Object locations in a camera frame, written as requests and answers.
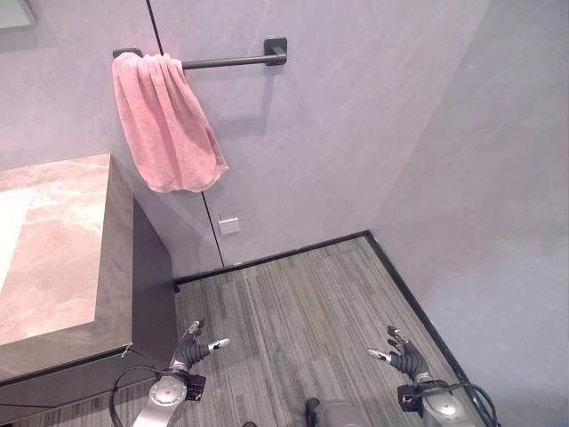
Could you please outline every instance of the robotic arm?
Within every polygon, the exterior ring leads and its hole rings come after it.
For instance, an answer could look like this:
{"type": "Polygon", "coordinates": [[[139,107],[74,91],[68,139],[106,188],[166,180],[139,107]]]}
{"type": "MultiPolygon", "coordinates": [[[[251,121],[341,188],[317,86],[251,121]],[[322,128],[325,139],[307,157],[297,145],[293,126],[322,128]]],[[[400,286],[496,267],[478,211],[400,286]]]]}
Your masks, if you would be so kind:
{"type": "Polygon", "coordinates": [[[426,427],[474,427],[448,384],[433,378],[427,361],[413,343],[393,326],[388,326],[388,334],[393,338],[388,339],[388,343],[397,352],[385,354],[376,349],[367,352],[407,374],[413,381],[413,385],[402,385],[397,389],[399,406],[405,412],[418,412],[426,427]]]}
{"type": "Polygon", "coordinates": [[[212,351],[229,345],[225,338],[210,344],[198,344],[203,322],[195,321],[181,337],[170,366],[150,389],[148,402],[133,427],[171,427],[180,418],[186,400],[198,401],[205,387],[205,377],[191,375],[189,369],[212,351]]]}

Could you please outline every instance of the gray wall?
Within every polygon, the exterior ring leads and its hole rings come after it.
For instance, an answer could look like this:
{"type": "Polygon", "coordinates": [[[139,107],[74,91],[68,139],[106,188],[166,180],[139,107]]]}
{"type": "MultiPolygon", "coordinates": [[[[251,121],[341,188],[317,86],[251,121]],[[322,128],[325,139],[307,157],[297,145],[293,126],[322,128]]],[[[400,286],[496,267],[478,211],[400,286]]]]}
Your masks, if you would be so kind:
{"type": "Polygon", "coordinates": [[[226,264],[370,228],[482,19],[487,1],[160,0],[164,50],[259,54],[287,36],[282,68],[191,70],[231,168],[206,192],[226,264]]]}
{"type": "Polygon", "coordinates": [[[504,425],[569,425],[568,12],[492,3],[373,221],[504,425]]]}
{"type": "MultiPolygon", "coordinates": [[[[111,149],[172,253],[220,266],[201,195],[141,184],[110,51],[157,52],[142,0],[31,1],[0,33],[0,169],[111,149]]],[[[205,193],[226,263],[371,228],[506,425],[567,425],[567,2],[153,2],[231,170],[205,193]]]]}
{"type": "Polygon", "coordinates": [[[112,50],[157,49],[145,2],[28,4],[36,17],[33,27],[0,30],[0,170],[112,151],[177,268],[220,267],[201,195],[148,190],[116,113],[112,50]]]}

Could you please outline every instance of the gray carpet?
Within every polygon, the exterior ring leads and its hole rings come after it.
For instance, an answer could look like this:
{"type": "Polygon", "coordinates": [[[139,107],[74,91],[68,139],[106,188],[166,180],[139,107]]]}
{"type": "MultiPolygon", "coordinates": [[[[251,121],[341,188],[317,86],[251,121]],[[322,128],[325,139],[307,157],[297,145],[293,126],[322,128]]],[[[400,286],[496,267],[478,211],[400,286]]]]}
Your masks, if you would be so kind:
{"type": "MultiPolygon", "coordinates": [[[[404,377],[365,351],[388,348],[387,325],[406,331],[437,378],[456,381],[364,238],[187,284],[176,304],[180,331],[205,318],[202,341],[232,340],[195,367],[207,376],[204,397],[187,404],[179,426],[240,427],[248,420],[260,427],[303,426],[304,402],[312,396],[353,402],[373,426],[420,426],[416,414],[402,413],[397,404],[404,377]]],[[[125,427],[146,401],[149,385],[119,393],[125,427]]],[[[474,414],[470,406],[468,411],[474,414]]],[[[107,426],[107,399],[17,425],[107,426]]]]}

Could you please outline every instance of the pink towel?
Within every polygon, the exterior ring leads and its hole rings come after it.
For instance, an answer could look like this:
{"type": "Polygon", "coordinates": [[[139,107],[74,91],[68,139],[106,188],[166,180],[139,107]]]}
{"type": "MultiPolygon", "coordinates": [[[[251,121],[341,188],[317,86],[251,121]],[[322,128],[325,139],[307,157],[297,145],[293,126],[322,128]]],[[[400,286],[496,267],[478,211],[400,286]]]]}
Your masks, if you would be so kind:
{"type": "Polygon", "coordinates": [[[134,163],[152,190],[203,191],[228,170],[181,61],[123,53],[113,78],[134,163]]]}

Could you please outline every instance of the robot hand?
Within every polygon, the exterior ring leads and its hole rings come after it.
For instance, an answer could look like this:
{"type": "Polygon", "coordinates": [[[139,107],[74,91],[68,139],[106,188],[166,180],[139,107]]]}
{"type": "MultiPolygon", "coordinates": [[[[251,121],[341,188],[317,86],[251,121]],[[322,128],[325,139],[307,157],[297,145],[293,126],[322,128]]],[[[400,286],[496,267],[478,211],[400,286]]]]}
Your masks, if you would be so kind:
{"type": "Polygon", "coordinates": [[[388,339],[388,343],[395,347],[398,353],[390,351],[389,354],[385,354],[376,349],[367,349],[367,352],[372,357],[383,360],[400,372],[409,375],[414,383],[433,381],[429,365],[419,349],[394,326],[388,326],[388,334],[394,338],[393,340],[388,339]]]}
{"type": "Polygon", "coordinates": [[[202,334],[203,326],[203,320],[196,320],[184,333],[172,356],[170,369],[188,371],[213,350],[218,350],[229,345],[230,340],[228,338],[211,342],[210,344],[198,344],[196,338],[202,334]]]}
{"type": "Polygon", "coordinates": [[[150,389],[148,403],[136,418],[133,427],[170,427],[180,418],[186,400],[202,398],[205,377],[188,371],[213,350],[229,345],[229,339],[199,344],[196,338],[202,333],[203,321],[195,321],[181,337],[172,362],[165,375],[150,389]]]}

